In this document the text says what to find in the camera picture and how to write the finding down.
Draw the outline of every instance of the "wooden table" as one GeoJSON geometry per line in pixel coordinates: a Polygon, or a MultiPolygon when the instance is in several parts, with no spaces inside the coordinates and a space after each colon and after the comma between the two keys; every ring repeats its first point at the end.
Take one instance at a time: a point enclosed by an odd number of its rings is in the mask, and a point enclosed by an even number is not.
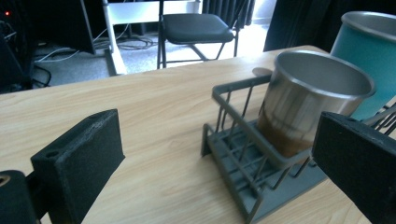
{"type": "MultiPolygon", "coordinates": [[[[126,159],[85,223],[243,223],[212,156],[200,155],[202,127],[217,118],[213,86],[273,69],[279,52],[0,95],[0,170],[28,175],[37,151],[85,117],[117,108],[126,159]]],[[[368,220],[326,180],[261,223],[368,220]]]]}

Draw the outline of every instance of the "teal bucket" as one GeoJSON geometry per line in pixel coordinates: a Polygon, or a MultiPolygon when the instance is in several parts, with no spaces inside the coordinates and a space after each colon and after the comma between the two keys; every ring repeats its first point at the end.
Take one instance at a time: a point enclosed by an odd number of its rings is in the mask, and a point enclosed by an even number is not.
{"type": "Polygon", "coordinates": [[[368,119],[396,95],[396,16],[353,11],[341,20],[331,55],[355,64],[374,80],[376,93],[351,116],[368,119]]]}

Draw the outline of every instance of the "floor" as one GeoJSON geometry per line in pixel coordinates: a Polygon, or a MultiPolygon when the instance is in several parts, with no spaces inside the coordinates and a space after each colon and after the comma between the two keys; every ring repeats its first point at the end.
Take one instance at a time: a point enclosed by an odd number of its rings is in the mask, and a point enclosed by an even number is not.
{"type": "MultiPolygon", "coordinates": [[[[267,24],[252,24],[240,32],[238,56],[262,52],[267,24]]],[[[121,57],[127,67],[128,74],[135,74],[156,69],[157,61],[157,34],[143,36],[133,35],[125,40],[120,38],[121,57]]],[[[45,46],[37,51],[33,78],[36,80],[35,88],[58,86],[69,83],[107,78],[116,76],[113,64],[109,58],[108,42],[106,37],[95,40],[96,53],[74,52],[58,46],[45,46]]],[[[216,57],[219,45],[200,45],[198,48],[208,58],[216,57]]],[[[168,60],[175,58],[197,58],[195,53],[186,47],[167,44],[168,60]]],[[[226,44],[220,59],[233,57],[233,43],[226,44]]]]}

